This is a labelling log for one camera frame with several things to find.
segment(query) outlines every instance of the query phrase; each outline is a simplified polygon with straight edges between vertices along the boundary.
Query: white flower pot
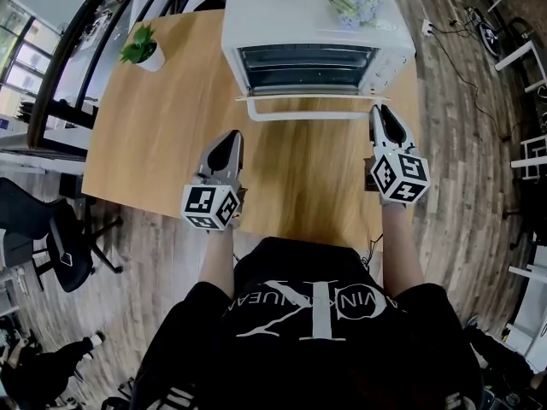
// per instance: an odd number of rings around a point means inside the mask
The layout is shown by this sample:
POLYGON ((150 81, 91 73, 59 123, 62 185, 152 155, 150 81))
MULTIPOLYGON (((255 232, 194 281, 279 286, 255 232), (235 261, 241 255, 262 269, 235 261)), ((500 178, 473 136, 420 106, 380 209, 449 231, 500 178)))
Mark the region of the white flower pot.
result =
POLYGON ((139 62, 137 65, 149 72, 156 72, 163 67, 164 63, 165 56, 163 55, 162 48, 156 43, 156 49, 154 50, 154 53, 152 53, 152 56, 146 61, 139 62))

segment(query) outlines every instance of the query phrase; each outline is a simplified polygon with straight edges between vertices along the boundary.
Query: toaster oven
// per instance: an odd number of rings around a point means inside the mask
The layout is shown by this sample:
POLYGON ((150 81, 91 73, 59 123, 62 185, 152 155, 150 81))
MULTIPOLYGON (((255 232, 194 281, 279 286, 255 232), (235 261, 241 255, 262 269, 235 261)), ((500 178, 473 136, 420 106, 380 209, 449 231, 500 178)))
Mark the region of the toaster oven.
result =
POLYGON ((360 119, 366 113, 259 114, 255 101, 280 97, 382 99, 414 56, 395 0, 373 26, 345 30, 328 0, 226 0, 222 50, 253 120, 360 119))

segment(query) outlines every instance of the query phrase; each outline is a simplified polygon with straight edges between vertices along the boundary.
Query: power outlet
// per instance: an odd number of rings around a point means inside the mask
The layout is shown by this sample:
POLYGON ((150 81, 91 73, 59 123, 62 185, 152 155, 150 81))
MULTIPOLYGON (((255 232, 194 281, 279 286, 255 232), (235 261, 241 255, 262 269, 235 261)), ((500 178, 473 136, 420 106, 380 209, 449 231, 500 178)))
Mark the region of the power outlet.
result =
POLYGON ((424 18, 424 22, 421 23, 421 33, 426 37, 430 37, 432 30, 433 24, 427 18, 424 18))

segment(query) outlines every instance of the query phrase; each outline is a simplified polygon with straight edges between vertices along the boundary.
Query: green plant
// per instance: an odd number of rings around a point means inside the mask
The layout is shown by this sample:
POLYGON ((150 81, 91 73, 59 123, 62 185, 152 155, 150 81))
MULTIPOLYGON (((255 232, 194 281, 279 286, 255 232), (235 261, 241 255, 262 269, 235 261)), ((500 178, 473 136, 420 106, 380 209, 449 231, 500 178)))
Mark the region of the green plant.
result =
POLYGON ((151 25, 145 26, 143 23, 133 35, 133 42, 121 50, 120 60, 122 62, 129 61, 133 64, 139 64, 150 58, 157 47, 156 41, 152 39, 153 33, 151 25))

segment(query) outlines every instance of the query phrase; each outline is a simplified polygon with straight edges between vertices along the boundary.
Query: wooden table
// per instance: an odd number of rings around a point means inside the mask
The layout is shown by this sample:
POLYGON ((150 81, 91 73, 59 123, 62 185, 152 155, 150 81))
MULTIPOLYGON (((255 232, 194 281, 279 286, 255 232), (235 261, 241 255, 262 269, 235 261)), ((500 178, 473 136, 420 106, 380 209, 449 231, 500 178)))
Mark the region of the wooden table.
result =
MULTIPOLYGON (((249 191, 241 229, 318 243, 368 247, 382 232, 377 193, 364 187, 372 154, 367 120, 254 122, 221 51, 224 11, 152 21, 166 56, 157 73, 116 65, 85 165, 87 195, 180 217, 185 184, 203 149, 232 129, 244 135, 240 180, 249 191)), ((386 92, 419 136, 415 62, 386 92)), ((264 110, 371 108, 369 101, 289 99, 264 110)))

